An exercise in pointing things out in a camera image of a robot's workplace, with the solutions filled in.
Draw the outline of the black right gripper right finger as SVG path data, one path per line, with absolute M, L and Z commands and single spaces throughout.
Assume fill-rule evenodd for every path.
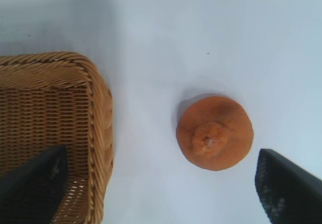
M 255 188 L 270 223 L 321 223 L 321 180 L 272 149 L 260 149 Z

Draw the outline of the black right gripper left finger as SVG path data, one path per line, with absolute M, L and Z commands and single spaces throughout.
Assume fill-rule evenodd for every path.
M 1 223 L 51 223 L 67 183 L 65 146 L 28 160 L 1 178 Z

